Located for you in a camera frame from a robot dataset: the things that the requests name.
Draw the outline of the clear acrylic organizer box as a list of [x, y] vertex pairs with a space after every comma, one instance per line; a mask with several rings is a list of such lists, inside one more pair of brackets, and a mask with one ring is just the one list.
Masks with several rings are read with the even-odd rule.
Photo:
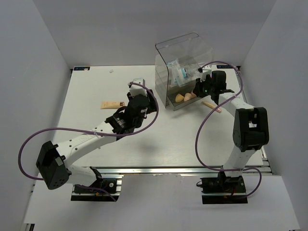
[[195, 88], [197, 78], [211, 73], [211, 65], [203, 71], [198, 68], [214, 61], [213, 50], [197, 33], [188, 33], [165, 39], [155, 44], [155, 90], [164, 107], [176, 111], [197, 100], [176, 100]]

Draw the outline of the white blue sachet packet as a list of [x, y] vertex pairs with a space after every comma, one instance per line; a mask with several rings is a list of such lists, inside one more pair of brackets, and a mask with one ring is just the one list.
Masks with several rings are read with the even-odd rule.
[[171, 86], [182, 86], [185, 84], [185, 80], [183, 78], [181, 67], [178, 60], [171, 61], [167, 63], [167, 67], [169, 71], [171, 71]]

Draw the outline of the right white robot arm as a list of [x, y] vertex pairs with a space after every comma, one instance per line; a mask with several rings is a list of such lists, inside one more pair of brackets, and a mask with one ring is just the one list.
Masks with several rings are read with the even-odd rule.
[[242, 175], [251, 156], [269, 142], [267, 110], [246, 103], [233, 90], [227, 89], [224, 71], [213, 71], [197, 78], [193, 93], [199, 98], [210, 96], [217, 106], [227, 110], [234, 118], [234, 147], [220, 169], [224, 176], [217, 180], [218, 188], [228, 192], [235, 186], [233, 178]]

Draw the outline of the beige makeup tube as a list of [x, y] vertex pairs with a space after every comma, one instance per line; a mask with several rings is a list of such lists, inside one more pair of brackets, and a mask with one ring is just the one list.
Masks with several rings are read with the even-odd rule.
[[125, 106], [125, 102], [120, 101], [103, 101], [100, 109], [119, 109]]

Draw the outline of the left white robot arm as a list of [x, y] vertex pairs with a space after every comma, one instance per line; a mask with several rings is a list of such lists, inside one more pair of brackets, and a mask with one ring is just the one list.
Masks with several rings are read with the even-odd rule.
[[48, 189], [57, 189], [65, 183], [84, 185], [91, 192], [101, 188], [103, 178], [96, 168], [78, 167], [74, 163], [86, 154], [133, 133], [141, 127], [148, 114], [157, 112], [152, 90], [141, 94], [131, 90], [127, 96], [128, 105], [106, 118], [90, 134], [83, 132], [68, 141], [58, 144], [48, 141], [42, 145], [36, 166]]

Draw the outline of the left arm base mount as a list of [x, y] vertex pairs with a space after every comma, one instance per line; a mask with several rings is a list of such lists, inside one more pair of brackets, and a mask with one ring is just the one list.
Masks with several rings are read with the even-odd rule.
[[90, 167], [90, 169], [95, 174], [96, 180], [90, 186], [74, 185], [71, 201], [116, 202], [120, 195], [119, 179], [103, 177], [96, 168]]

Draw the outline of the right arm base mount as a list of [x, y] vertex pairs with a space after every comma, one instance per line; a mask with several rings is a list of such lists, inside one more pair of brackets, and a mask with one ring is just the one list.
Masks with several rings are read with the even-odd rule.
[[196, 186], [201, 189], [204, 205], [247, 204], [246, 187], [242, 176], [222, 182], [218, 177], [200, 178]]

